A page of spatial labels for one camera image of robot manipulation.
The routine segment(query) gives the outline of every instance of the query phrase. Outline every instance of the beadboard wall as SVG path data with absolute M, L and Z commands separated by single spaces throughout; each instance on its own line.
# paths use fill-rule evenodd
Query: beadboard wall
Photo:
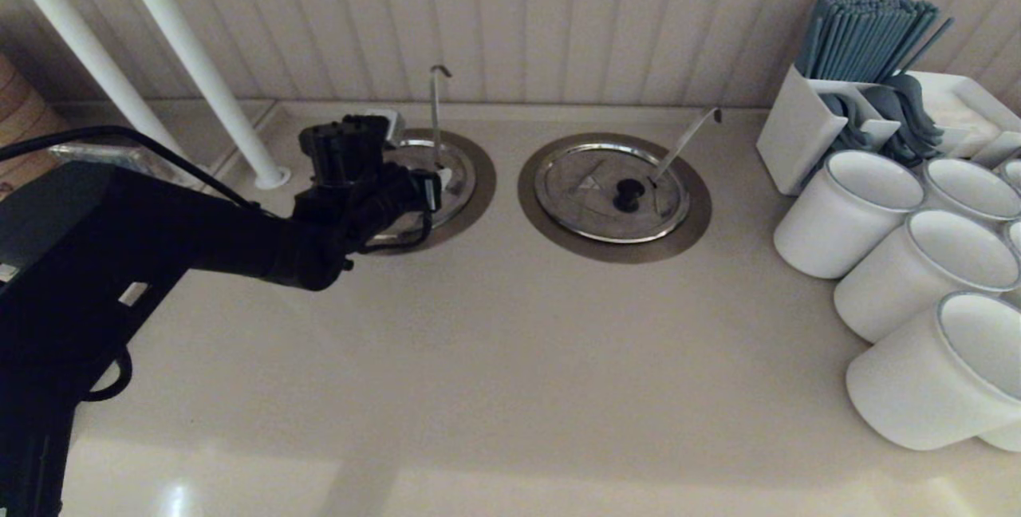
M 71 0 L 148 98 L 198 96 L 139 0 Z M 813 0 L 179 0 L 238 96 L 768 106 Z M 1021 0 L 929 0 L 957 24 L 918 69 L 1021 109 Z M 52 100 L 103 98 L 31 0 L 5 52 Z

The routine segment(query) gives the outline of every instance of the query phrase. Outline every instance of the black cable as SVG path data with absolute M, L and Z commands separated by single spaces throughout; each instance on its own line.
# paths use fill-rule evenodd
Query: black cable
M 231 190 L 223 182 L 220 182 L 215 178 L 209 176 L 208 174 L 202 172 L 198 167 L 191 163 L 189 160 L 176 154 L 173 150 L 163 146 L 162 144 L 156 142 L 155 140 L 149 138 L 142 133 L 135 132 L 132 129 L 124 127 L 105 126 L 105 127 L 88 127 L 81 129 L 69 129 L 66 132 L 59 132 L 56 134 L 48 134 L 46 136 L 40 136 L 39 138 L 33 138 L 26 140 L 25 142 L 17 142 L 14 144 L 9 144 L 0 148 L 0 162 L 4 160 L 9 160 L 22 154 L 28 154 L 29 152 L 36 152 L 37 150 L 44 150 L 50 146 L 56 146 L 57 144 L 65 144 L 66 142 L 74 142 L 76 140 L 85 140 L 89 138 L 97 138 L 99 136 L 120 136 L 129 140 L 138 142 L 142 146 L 145 146 L 151 150 L 154 154 L 157 154 L 160 158 L 175 165 L 179 169 L 187 172 L 188 174 L 194 176 L 201 182 L 207 184 L 213 190 L 220 192 L 225 197 L 238 204 L 245 209 L 252 209 L 256 212 L 263 212 L 262 208 L 255 202 L 245 200 L 234 190 Z
M 131 383 L 131 376 L 135 371 L 135 368 L 131 363 L 131 354 L 128 353 L 128 348 L 125 347 L 117 354 L 117 357 L 113 360 L 117 365 L 117 369 L 120 370 L 120 374 L 117 375 L 117 379 L 107 385 L 102 389 L 97 389 L 95 391 L 90 391 L 82 397 L 83 402 L 105 402 L 112 397 L 116 397 L 121 391 L 128 387 L 128 383 Z
M 429 239 L 429 235 L 433 232 L 433 213 L 425 210 L 422 213 L 422 233 L 419 237 L 411 240 L 410 242 L 400 242 L 396 244 L 377 244 L 375 246 L 364 246 L 358 250 L 358 253 L 372 253 L 373 251 L 379 250 L 403 250 L 419 247 L 426 243 Z

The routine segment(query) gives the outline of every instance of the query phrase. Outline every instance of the countertop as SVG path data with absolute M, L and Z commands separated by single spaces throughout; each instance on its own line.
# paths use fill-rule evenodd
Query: countertop
M 364 107 L 278 104 L 261 132 L 291 182 L 255 190 L 237 160 L 226 180 L 289 215 L 311 172 L 297 133 Z M 190 272 L 132 341 L 131 386 L 79 408 L 62 515 L 1018 515 L 1021 456 L 911 452 L 855 412 L 843 376 L 868 343 L 835 282 L 773 248 L 791 199 L 755 149 L 765 112 L 725 111 L 685 149 L 713 218 L 677 257 L 594 262 L 525 218 L 540 146 L 669 146 L 694 115 L 445 106 L 496 167 L 481 220 L 320 293 Z

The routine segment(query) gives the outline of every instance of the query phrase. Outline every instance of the robotic arm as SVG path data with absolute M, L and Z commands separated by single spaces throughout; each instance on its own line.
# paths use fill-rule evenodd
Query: robotic arm
M 349 115 L 304 129 L 301 150 L 315 175 L 289 219 L 245 202 L 134 131 L 54 135 L 128 136 L 236 203 L 86 162 L 55 169 L 0 202 L 0 262 L 17 269 L 0 282 L 0 516 L 60 512 L 75 409 L 127 386 L 128 341 L 189 269 L 319 291 L 353 267 L 350 254 L 395 247 L 367 243 L 406 213 L 422 213 L 424 227 L 404 246 L 424 241 L 440 181 L 384 162 L 399 122 L 395 113 Z M 0 159 L 40 144 L 0 149 Z M 114 363 L 120 378 L 93 391 Z

